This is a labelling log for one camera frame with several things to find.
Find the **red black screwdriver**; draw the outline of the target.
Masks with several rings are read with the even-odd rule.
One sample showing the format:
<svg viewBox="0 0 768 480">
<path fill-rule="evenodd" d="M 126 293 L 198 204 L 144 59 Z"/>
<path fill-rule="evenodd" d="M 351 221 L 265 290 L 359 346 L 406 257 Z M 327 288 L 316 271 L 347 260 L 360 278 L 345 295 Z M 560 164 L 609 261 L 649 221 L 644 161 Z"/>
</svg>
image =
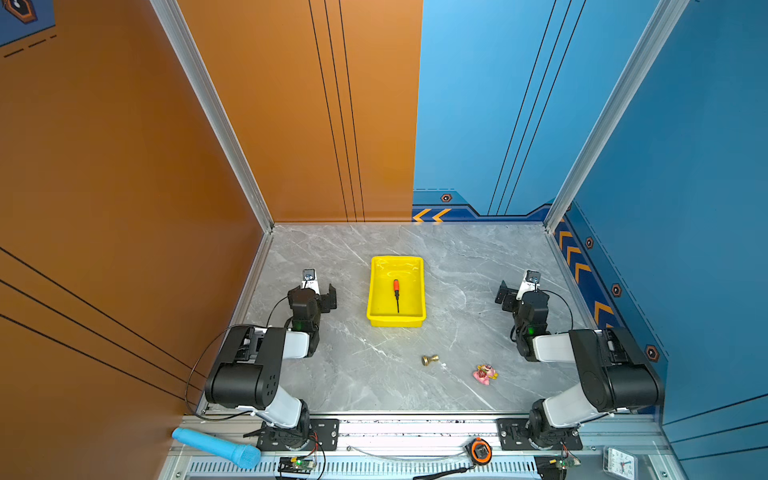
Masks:
<svg viewBox="0 0 768 480">
<path fill-rule="evenodd" d="M 399 279 L 393 280 L 393 293 L 396 303 L 396 312 L 397 314 L 400 313 L 400 282 Z"/>
</svg>

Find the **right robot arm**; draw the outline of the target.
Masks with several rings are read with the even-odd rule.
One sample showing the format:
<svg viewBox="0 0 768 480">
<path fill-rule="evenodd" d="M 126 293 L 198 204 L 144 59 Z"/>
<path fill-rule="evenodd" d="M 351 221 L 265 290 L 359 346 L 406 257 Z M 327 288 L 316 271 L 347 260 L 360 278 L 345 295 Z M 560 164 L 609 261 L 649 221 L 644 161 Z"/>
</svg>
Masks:
<svg viewBox="0 0 768 480">
<path fill-rule="evenodd" d="M 547 324 L 549 294 L 530 282 L 519 289 L 501 283 L 495 302 L 513 317 L 510 339 L 521 357 L 532 363 L 569 363 L 577 369 L 578 382 L 535 401 L 525 425 L 515 431 L 533 447 L 560 446 L 585 423 L 663 403 L 663 382 L 628 330 L 552 333 Z"/>
</svg>

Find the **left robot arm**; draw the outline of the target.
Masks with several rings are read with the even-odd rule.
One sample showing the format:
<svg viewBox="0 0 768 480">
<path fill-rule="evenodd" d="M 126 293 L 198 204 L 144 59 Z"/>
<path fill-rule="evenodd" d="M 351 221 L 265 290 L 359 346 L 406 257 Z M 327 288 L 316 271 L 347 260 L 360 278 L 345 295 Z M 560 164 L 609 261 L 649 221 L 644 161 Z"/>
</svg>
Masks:
<svg viewBox="0 0 768 480">
<path fill-rule="evenodd" d="M 206 379 L 209 403 L 261 418 L 269 444 L 298 450 L 313 440 L 307 403 L 281 385 L 283 361 L 312 357 L 320 341 L 321 315 L 337 308 L 334 286 L 321 294 L 296 287 L 287 294 L 292 315 L 283 327 L 232 327 Z"/>
</svg>

